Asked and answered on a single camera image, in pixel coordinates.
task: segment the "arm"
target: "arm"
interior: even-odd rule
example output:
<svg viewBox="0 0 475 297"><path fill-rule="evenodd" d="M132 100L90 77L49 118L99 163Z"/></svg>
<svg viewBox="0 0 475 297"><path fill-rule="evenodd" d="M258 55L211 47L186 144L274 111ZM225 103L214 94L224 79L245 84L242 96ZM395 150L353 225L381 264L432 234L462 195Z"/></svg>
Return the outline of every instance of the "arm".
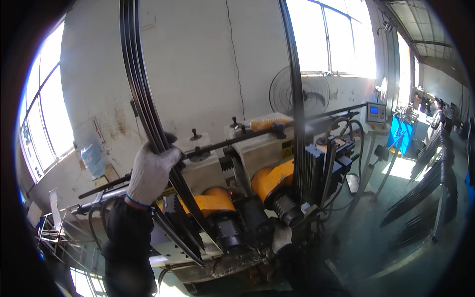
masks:
<svg viewBox="0 0 475 297"><path fill-rule="evenodd" d="M351 296L324 262L299 250L292 242L292 230L273 221L272 250L285 278L300 296Z"/></svg>
<svg viewBox="0 0 475 297"><path fill-rule="evenodd" d="M150 296L157 292L150 266L150 232L153 230L150 205L165 189L170 170L180 160L181 151L171 148L154 154L146 143L135 157L125 199L112 207L102 249L105 285L110 297Z"/></svg>
<svg viewBox="0 0 475 297"><path fill-rule="evenodd" d="M437 129L439 127L439 124L442 120L442 112L438 110L434 117L432 118L432 122L430 123L430 126L434 129Z"/></svg>

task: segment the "fan guard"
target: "fan guard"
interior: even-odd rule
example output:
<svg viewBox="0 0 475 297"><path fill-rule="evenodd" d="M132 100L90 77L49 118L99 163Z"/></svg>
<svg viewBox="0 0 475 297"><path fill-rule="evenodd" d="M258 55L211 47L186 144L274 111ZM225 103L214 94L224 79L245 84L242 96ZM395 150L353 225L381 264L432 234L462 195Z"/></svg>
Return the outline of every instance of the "fan guard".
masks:
<svg viewBox="0 0 475 297"><path fill-rule="evenodd" d="M330 98L330 86L325 77L313 77L309 85L302 82L304 91L304 110L311 114L324 113ZM285 115L293 114L292 85L290 83L289 66L280 70L274 77L269 88L269 104L273 112Z"/></svg>

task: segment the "black knob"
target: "black knob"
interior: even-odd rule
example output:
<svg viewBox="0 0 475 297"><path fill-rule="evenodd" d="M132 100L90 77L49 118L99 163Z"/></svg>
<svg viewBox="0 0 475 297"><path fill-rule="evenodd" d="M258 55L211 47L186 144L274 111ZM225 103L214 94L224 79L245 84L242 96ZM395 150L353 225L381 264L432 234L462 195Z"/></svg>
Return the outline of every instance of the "black knob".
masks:
<svg viewBox="0 0 475 297"><path fill-rule="evenodd" d="M196 134L196 129L195 128L193 128L191 131L193 132L193 136L190 138L190 140L197 140L197 139L200 139L202 137L202 135Z"/></svg>
<svg viewBox="0 0 475 297"><path fill-rule="evenodd" d="M234 116L232 117L233 119L233 123L231 125L229 125L230 128L236 128L236 127L239 127L241 124L237 122L237 118Z"/></svg>

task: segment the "ceiling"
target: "ceiling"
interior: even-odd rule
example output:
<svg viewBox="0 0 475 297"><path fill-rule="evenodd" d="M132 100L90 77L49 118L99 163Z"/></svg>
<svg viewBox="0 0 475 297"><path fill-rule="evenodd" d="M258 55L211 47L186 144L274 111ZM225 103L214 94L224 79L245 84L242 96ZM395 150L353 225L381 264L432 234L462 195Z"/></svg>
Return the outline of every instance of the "ceiling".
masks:
<svg viewBox="0 0 475 297"><path fill-rule="evenodd" d="M423 1L391 1L386 5L399 18L421 56L451 59L450 38Z"/></svg>
<svg viewBox="0 0 475 297"><path fill-rule="evenodd" d="M468 85L457 51L444 25L437 15L420 0L381 1L386 9L398 19L405 32L398 31L406 41L412 43L411 49L417 51L419 62L444 71L460 83Z"/></svg>

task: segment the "white work glove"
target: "white work glove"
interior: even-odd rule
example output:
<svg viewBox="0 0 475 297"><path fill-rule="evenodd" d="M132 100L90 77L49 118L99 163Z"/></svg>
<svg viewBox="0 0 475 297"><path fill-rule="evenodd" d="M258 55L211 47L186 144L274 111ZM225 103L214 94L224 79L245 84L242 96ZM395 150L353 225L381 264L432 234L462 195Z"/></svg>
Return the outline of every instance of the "white work glove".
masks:
<svg viewBox="0 0 475 297"><path fill-rule="evenodd" d="M135 205L149 207L163 193L170 178L170 171L180 161L181 150L177 147L154 154L149 142L144 144L133 162L132 176L126 200Z"/></svg>
<svg viewBox="0 0 475 297"><path fill-rule="evenodd" d="M292 229L276 218L271 218L271 223L275 229L274 238L272 240L272 251L277 254L281 248L292 243Z"/></svg>

